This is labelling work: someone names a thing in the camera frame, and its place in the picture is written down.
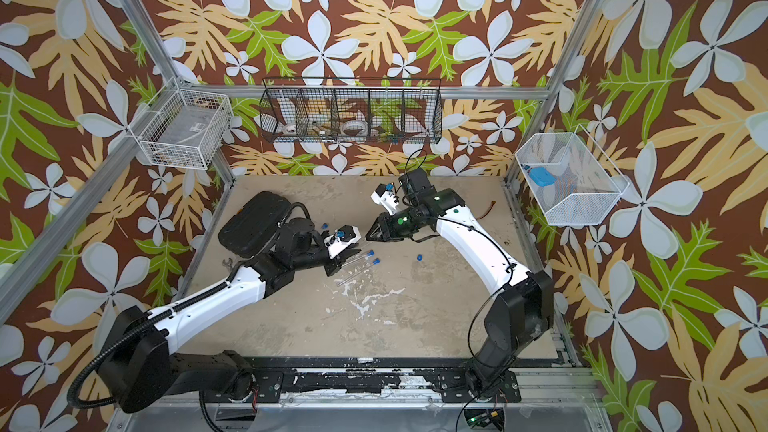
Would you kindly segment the clear test tube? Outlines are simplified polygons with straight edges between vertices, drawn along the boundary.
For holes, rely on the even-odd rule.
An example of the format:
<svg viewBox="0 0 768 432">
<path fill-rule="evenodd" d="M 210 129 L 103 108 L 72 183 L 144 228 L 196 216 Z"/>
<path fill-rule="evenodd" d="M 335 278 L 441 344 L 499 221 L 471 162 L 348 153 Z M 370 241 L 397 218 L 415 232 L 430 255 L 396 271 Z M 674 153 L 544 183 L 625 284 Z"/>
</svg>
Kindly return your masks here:
<svg viewBox="0 0 768 432">
<path fill-rule="evenodd" d="M 336 279 L 337 286 L 342 287 L 348 283 L 351 283 L 358 279 L 361 275 L 370 272 L 376 265 L 368 264 L 367 266 L 358 266 L 351 270 L 342 270 L 343 276 L 340 279 Z"/>
<path fill-rule="evenodd" d="M 361 252 L 355 255 L 354 257 L 351 257 L 349 260 L 347 260 L 344 263 L 342 268 L 344 270 L 351 270 L 358 266 L 367 266 L 368 264 L 373 264 L 373 261 L 377 259 L 377 257 L 375 255 L 371 257 L 367 257 L 366 256 L 367 252 Z"/>
</svg>

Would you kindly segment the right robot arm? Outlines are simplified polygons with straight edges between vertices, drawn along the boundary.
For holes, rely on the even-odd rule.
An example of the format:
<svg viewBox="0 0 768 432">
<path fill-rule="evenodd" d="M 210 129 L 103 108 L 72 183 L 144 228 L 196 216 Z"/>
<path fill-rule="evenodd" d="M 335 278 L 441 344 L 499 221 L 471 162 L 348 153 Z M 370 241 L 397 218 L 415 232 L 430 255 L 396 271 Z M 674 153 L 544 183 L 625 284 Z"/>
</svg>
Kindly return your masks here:
<svg viewBox="0 0 768 432">
<path fill-rule="evenodd" d="M 454 190 L 436 189 L 418 169 L 380 184 L 371 194 L 384 208 L 366 234 L 371 242 L 415 241 L 428 227 L 468 263 L 487 289 L 481 306 L 486 338 L 465 372 L 474 397 L 494 395 L 511 384 L 511 367 L 520 352 L 554 325 L 553 280 L 533 272 L 503 249 L 481 226 L 466 201 Z"/>
</svg>

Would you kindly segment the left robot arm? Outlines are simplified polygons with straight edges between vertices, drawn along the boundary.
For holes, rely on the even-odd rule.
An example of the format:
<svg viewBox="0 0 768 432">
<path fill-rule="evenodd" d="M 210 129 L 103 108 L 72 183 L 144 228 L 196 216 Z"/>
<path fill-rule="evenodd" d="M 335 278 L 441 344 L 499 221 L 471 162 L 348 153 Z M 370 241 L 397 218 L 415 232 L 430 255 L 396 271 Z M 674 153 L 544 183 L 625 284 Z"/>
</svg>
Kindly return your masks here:
<svg viewBox="0 0 768 432">
<path fill-rule="evenodd" d="M 230 274 L 185 299 L 142 312 L 118 315 L 104 346 L 71 383 L 66 395 L 75 409 L 116 405 L 141 411 L 169 395 L 220 394 L 236 401 L 254 389 L 253 369 L 240 354 L 188 354 L 182 347 L 201 332 L 293 282 L 297 272 L 321 267 L 334 275 L 357 253 L 361 235 L 354 226 L 318 232 L 311 220 L 293 218 Z"/>
</svg>

